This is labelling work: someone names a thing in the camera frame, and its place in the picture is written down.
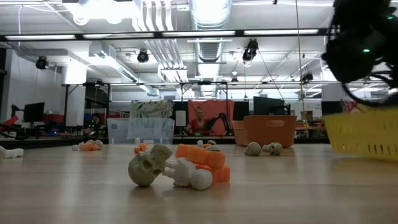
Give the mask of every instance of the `ceiling duct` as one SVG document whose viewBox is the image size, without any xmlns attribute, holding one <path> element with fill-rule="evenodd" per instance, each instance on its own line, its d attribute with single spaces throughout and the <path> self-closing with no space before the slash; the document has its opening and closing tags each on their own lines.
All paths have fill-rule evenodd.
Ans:
<svg viewBox="0 0 398 224">
<path fill-rule="evenodd" d="M 190 0 L 189 7 L 192 29 L 223 30 L 228 27 L 232 0 Z M 220 61 L 223 53 L 223 43 L 196 43 L 195 49 L 198 62 L 204 63 L 198 65 L 200 76 L 203 78 L 216 78 L 220 65 L 215 62 Z M 208 93 L 205 90 L 202 90 L 202 93 L 205 96 L 212 95 L 212 93 Z"/>
</svg>

